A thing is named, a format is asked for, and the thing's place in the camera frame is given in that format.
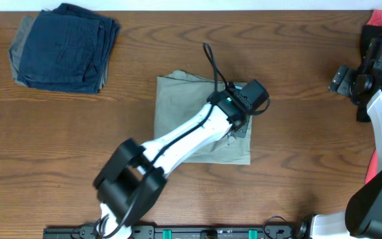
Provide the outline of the khaki shorts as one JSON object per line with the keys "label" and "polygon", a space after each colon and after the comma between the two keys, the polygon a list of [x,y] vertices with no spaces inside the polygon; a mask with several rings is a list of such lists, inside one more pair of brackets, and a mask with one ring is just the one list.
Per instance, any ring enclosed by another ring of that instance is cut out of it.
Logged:
{"label": "khaki shorts", "polygon": [[[159,138],[194,117],[207,103],[213,92],[210,79],[175,70],[157,78],[154,137]],[[219,163],[248,165],[251,162],[251,124],[244,127],[242,137],[228,134],[218,141],[197,150],[187,163]]]}

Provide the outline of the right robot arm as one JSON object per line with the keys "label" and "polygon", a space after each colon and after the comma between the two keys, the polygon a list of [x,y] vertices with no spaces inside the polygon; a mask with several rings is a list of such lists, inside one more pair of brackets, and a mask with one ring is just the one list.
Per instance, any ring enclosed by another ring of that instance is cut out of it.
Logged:
{"label": "right robot arm", "polygon": [[358,69],[341,66],[329,86],[357,106],[357,120],[369,121],[375,137],[374,176],[343,212],[313,216],[307,238],[382,238],[382,38],[371,40]]}

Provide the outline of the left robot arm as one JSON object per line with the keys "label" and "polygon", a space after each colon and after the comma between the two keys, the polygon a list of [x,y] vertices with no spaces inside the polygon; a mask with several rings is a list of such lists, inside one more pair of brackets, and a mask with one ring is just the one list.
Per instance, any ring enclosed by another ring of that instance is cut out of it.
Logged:
{"label": "left robot arm", "polygon": [[154,206],[169,175],[200,148],[239,130],[249,116],[262,114],[269,93],[258,81],[242,88],[214,90],[191,119],[170,133],[141,145],[121,143],[103,166],[93,186],[101,218],[95,231],[101,238],[128,238],[131,227]]}

